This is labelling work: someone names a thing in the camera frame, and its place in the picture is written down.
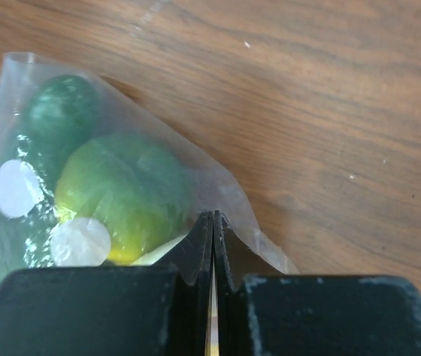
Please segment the clear zip top bag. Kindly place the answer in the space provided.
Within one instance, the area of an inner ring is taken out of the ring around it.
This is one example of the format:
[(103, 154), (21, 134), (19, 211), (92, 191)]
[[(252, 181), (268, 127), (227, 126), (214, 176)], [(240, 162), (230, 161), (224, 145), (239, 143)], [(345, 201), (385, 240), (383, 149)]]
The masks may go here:
[(0, 70), (0, 282), (25, 268), (149, 265), (221, 211), (275, 269), (234, 175), (102, 78), (28, 52)]

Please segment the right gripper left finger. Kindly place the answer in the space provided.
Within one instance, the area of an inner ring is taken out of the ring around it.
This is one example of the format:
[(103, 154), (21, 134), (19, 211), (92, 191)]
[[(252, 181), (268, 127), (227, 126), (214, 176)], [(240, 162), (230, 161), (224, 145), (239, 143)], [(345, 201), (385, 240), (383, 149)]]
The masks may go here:
[(35, 268), (0, 284), (0, 355), (208, 355), (213, 214), (151, 266)]

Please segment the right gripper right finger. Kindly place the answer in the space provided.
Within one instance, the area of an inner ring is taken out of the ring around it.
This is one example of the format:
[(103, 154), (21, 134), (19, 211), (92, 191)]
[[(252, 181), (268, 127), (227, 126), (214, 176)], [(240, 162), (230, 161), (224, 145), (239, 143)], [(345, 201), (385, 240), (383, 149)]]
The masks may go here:
[(393, 275), (283, 274), (213, 220), (221, 355), (421, 355), (421, 293)]

